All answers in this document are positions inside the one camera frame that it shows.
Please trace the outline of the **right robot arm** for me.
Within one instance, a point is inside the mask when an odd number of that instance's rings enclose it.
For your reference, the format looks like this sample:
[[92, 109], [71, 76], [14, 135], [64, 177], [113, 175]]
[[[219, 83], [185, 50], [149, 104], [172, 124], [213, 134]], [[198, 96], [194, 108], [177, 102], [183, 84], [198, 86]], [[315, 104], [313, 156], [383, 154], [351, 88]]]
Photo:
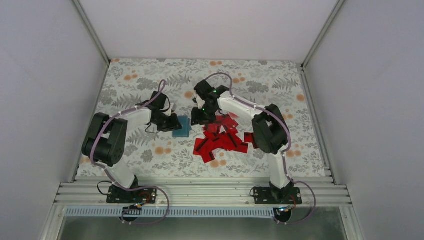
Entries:
[[216, 113], [226, 111], [250, 121], [255, 145], [266, 154], [270, 167], [270, 195], [274, 202], [284, 203], [294, 187], [285, 166], [284, 152], [291, 147], [288, 126], [279, 107], [257, 105], [233, 93], [231, 87], [212, 87], [202, 80], [195, 87], [198, 106], [191, 111], [191, 125], [210, 126], [217, 122]]

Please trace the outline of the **teal card holder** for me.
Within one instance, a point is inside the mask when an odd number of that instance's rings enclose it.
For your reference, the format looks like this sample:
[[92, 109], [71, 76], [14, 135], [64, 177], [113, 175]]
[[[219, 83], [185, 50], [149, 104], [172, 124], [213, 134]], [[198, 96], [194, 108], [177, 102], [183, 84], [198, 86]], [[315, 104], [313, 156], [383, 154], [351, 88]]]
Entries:
[[191, 125], [190, 118], [187, 115], [182, 115], [177, 117], [179, 123], [181, 124], [181, 129], [175, 129], [172, 131], [173, 138], [188, 138], [190, 136]]

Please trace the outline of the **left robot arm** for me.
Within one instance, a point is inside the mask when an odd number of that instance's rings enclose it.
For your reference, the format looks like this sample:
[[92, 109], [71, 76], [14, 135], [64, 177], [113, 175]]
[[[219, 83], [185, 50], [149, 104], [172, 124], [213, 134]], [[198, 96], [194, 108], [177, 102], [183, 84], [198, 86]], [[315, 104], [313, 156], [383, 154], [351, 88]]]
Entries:
[[182, 129], [173, 103], [164, 93], [155, 91], [149, 100], [115, 115], [96, 113], [83, 141], [82, 154], [91, 163], [100, 167], [120, 188], [119, 196], [131, 203], [139, 197], [137, 177], [122, 159], [125, 151], [127, 132], [143, 125], [155, 125], [158, 132], [171, 132]]

